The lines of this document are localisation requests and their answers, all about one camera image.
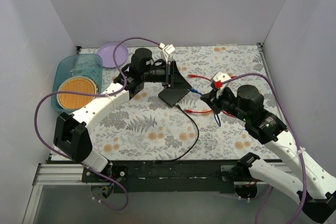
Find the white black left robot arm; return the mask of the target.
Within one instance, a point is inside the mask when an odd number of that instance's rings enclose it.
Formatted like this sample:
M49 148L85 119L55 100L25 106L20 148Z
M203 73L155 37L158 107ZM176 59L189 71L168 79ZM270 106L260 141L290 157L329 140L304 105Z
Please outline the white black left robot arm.
M71 114L61 113L56 121L54 145L75 163L91 168L100 182L111 178L112 163L93 148L90 134L94 128L117 107L129 102L146 82L162 84L163 90L158 96L170 107L192 87L179 72L176 61L153 61L152 51L146 48L136 49L122 72L101 97Z

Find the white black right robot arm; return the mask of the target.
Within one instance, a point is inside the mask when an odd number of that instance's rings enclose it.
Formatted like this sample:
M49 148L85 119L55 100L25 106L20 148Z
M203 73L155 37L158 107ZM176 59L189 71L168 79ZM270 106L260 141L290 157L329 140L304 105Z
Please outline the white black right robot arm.
M335 177L330 175L304 150L297 148L287 126L264 108L264 97L251 85L243 85L233 94L228 87L201 97L215 113L225 111L245 123L245 130L264 147L275 153L292 174L267 164L258 155L248 153L226 174L248 181L268 183L303 203L302 211L313 221L324 223L335 212Z

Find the black network switch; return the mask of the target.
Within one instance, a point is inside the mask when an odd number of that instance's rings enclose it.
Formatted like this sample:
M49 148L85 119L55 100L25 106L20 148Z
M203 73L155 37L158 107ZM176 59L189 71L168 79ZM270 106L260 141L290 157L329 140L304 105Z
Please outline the black network switch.
M170 108L174 107L181 101L190 91L188 89L164 89L158 97Z

